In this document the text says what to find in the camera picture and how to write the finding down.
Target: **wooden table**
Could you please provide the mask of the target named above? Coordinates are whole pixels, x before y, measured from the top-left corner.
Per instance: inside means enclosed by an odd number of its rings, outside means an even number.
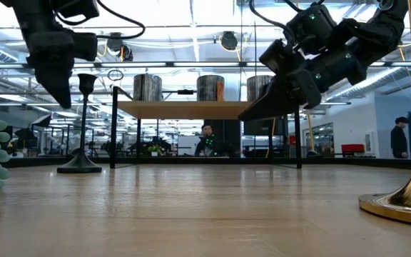
[[[119,101],[118,108],[137,119],[236,120],[248,101]]]

